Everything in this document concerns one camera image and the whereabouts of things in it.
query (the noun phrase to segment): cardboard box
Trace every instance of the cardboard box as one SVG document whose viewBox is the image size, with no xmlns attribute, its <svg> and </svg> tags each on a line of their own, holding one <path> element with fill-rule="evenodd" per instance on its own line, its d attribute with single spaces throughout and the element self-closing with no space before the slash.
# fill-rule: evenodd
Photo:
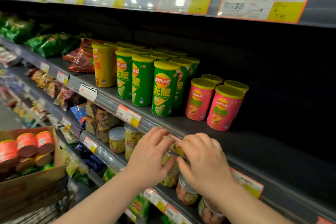
<svg viewBox="0 0 336 224">
<path fill-rule="evenodd" d="M 65 163 L 61 156 L 61 148 L 54 127 L 17 129 L 13 131 L 0 131 L 0 141 L 16 139 L 23 133 L 49 131 L 55 142 L 54 167 L 34 174 L 22 176 L 13 180 L 0 183 L 0 220 L 17 212 L 19 202 L 37 194 L 50 185 L 61 180 L 65 175 Z"/>
</svg>

